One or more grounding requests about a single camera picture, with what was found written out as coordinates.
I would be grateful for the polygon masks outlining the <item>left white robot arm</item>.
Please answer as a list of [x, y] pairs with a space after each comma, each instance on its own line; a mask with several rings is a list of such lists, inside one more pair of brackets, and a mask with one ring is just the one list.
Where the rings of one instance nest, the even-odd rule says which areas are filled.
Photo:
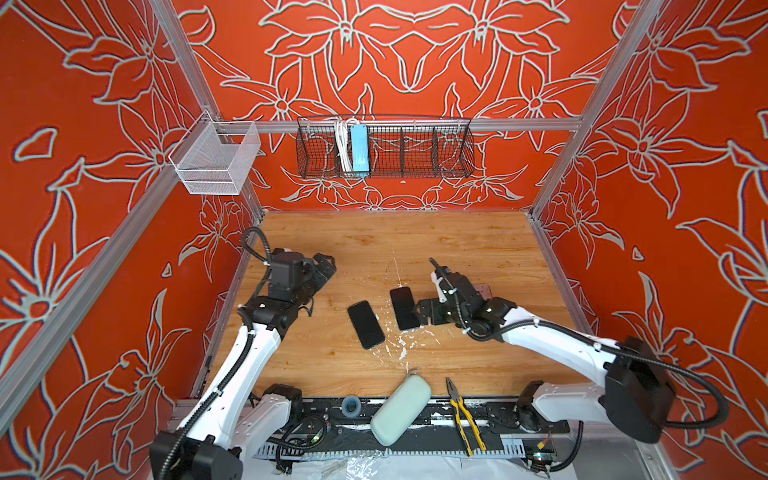
[[155, 479], [240, 479], [245, 461], [301, 413], [301, 391], [282, 384], [246, 403], [300, 311], [312, 311], [315, 295], [336, 273], [335, 260], [273, 249], [258, 227], [248, 228], [241, 243], [266, 271], [237, 309], [242, 325], [213, 383], [175, 430], [151, 444]]

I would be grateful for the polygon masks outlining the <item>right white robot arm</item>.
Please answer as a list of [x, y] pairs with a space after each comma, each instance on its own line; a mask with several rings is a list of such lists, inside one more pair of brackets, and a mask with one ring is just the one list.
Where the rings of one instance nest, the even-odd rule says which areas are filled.
[[[638, 338], [616, 341], [581, 333], [510, 300], [486, 299], [466, 276], [441, 265], [435, 265], [431, 281], [436, 297], [418, 301], [413, 309], [421, 320], [452, 324], [477, 342], [530, 350], [585, 378], [585, 383], [570, 386], [529, 384], [520, 396], [524, 407], [549, 422], [607, 423], [636, 441], [655, 444], [667, 429], [707, 430], [729, 416], [728, 402], [718, 387], [691, 370], [659, 360]], [[716, 402], [715, 412], [700, 420], [670, 419], [678, 398], [675, 376], [708, 392]]]

